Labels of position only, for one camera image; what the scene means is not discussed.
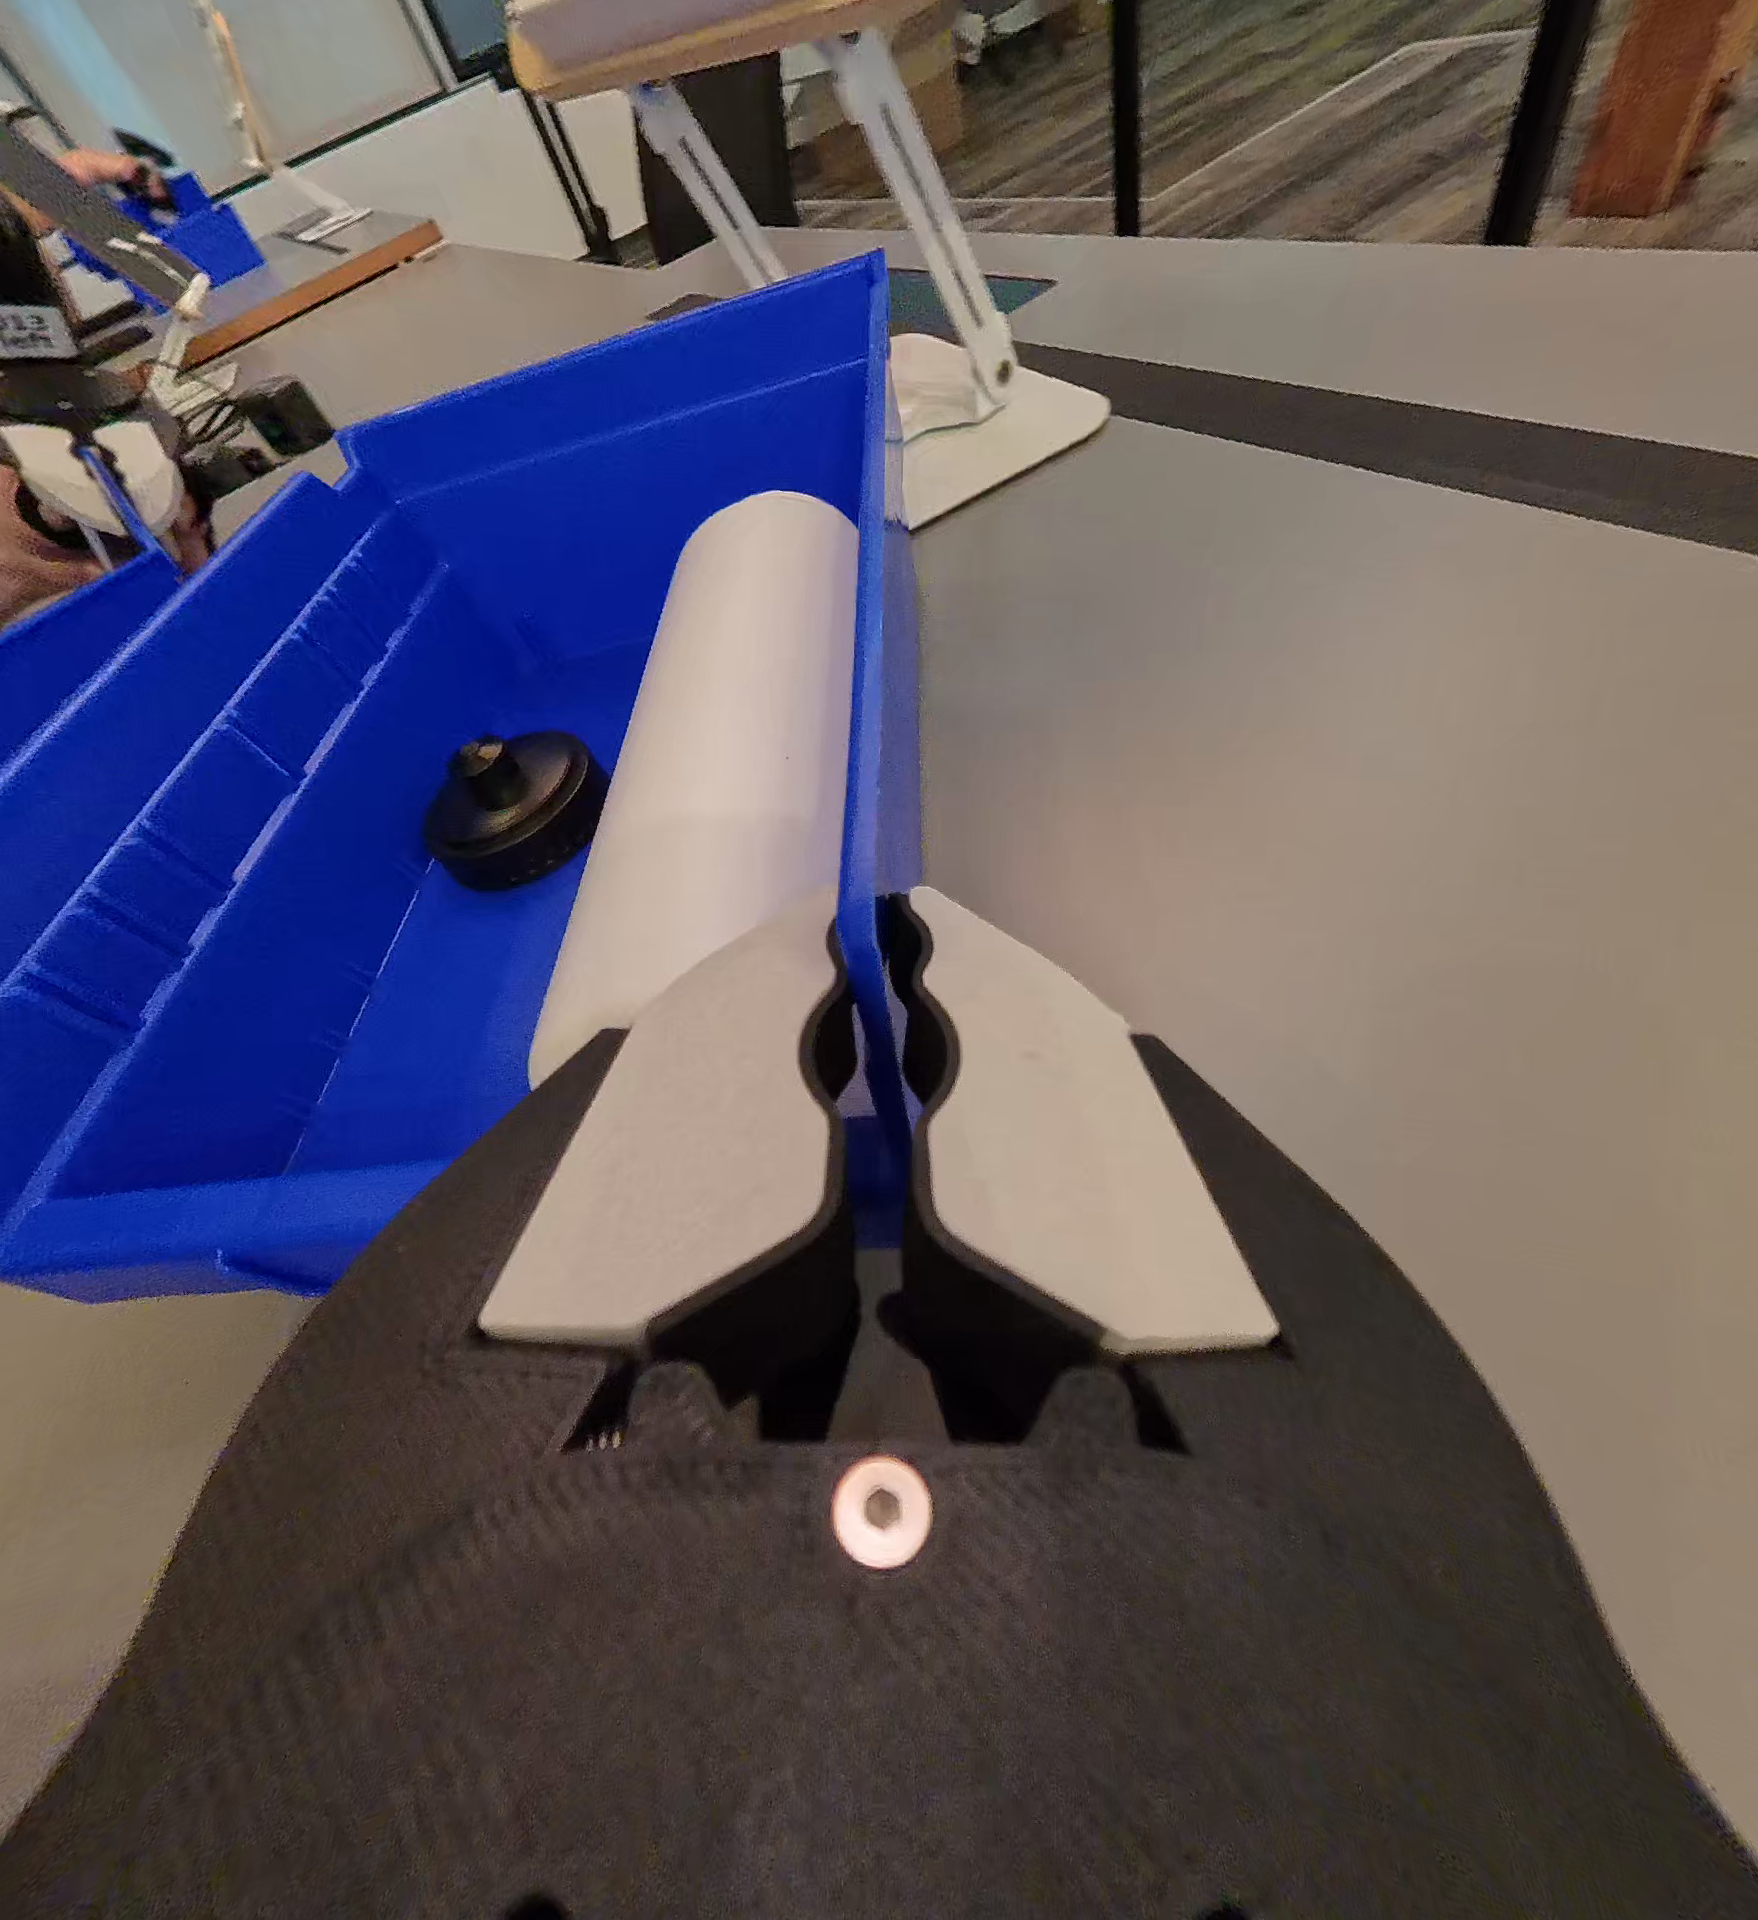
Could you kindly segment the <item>wooden top desk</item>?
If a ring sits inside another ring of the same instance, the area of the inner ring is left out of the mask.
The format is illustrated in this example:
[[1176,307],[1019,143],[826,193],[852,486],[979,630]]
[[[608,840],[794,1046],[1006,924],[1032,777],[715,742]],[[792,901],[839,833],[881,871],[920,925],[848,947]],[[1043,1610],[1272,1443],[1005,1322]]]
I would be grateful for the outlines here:
[[209,293],[181,364],[198,369],[220,361],[442,240],[432,217],[390,211],[371,211],[316,244],[268,234],[261,240],[262,264]]

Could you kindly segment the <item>brown wooden post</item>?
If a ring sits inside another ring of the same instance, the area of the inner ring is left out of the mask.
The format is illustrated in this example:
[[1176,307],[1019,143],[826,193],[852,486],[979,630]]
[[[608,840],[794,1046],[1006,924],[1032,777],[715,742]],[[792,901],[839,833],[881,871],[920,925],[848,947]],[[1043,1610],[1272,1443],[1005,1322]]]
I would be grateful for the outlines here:
[[1642,222],[1670,211],[1758,47],[1758,2],[1634,2],[1600,86],[1567,211]]

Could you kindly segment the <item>black bottle lid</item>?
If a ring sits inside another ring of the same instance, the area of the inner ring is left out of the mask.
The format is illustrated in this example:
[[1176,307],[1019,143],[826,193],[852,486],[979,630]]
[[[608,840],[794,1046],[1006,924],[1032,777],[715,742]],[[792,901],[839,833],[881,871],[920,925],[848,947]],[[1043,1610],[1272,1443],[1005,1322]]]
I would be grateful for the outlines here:
[[479,734],[448,761],[421,842],[471,891],[521,890],[587,856],[608,789],[608,769],[573,732]]

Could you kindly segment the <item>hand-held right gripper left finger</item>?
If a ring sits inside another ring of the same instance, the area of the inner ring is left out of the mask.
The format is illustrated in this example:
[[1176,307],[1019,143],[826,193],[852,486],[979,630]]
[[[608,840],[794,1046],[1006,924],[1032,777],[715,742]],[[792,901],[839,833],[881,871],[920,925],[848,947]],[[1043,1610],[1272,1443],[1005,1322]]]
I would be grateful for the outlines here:
[[511,1347],[697,1365],[727,1406],[820,1420],[860,1319],[859,1065],[828,915],[778,915],[628,1027],[477,1313]]

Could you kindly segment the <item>small blue plastic bin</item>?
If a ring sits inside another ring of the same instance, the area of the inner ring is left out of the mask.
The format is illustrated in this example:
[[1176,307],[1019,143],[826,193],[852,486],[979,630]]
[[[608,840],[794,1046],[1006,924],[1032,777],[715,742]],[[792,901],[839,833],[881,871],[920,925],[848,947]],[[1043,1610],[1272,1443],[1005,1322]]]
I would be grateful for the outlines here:
[[135,195],[128,211],[171,253],[189,261],[211,289],[265,268],[265,255],[232,205],[211,198],[189,172],[162,174],[162,182],[165,191],[160,199]]

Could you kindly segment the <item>black railing pole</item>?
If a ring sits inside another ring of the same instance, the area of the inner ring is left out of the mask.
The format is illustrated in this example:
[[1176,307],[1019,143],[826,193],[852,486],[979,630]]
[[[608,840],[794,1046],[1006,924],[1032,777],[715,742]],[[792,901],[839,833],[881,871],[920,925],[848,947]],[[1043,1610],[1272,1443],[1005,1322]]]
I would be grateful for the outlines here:
[[1548,174],[1559,153],[1600,2],[1538,2],[1500,176]]
[[1142,235],[1144,227],[1144,4],[1106,4],[1106,100],[1110,145],[1112,232]]

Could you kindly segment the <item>white bottle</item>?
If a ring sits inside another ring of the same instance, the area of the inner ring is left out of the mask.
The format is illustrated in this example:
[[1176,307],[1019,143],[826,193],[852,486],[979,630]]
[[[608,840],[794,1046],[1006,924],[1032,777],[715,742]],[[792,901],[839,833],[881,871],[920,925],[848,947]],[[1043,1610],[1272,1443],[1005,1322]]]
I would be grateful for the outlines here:
[[528,1078],[836,885],[860,535],[806,493],[700,522],[662,605]]

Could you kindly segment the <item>wooden display board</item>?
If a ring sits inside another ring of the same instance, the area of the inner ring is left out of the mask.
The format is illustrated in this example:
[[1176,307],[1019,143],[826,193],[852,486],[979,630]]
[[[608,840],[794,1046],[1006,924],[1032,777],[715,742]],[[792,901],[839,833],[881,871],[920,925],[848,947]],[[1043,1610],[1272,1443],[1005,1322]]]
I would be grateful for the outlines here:
[[518,86],[565,102],[892,29],[929,2],[506,2]]

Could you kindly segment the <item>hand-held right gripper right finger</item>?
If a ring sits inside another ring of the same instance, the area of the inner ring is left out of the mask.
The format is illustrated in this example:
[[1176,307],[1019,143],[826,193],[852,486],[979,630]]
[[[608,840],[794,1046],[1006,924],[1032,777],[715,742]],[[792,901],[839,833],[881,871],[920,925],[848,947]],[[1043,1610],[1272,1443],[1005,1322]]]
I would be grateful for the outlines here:
[[888,962],[913,1116],[901,1338],[951,1435],[1024,1435],[1064,1375],[1139,1400],[1158,1362],[1280,1325],[1139,1034],[1074,974],[931,885]]

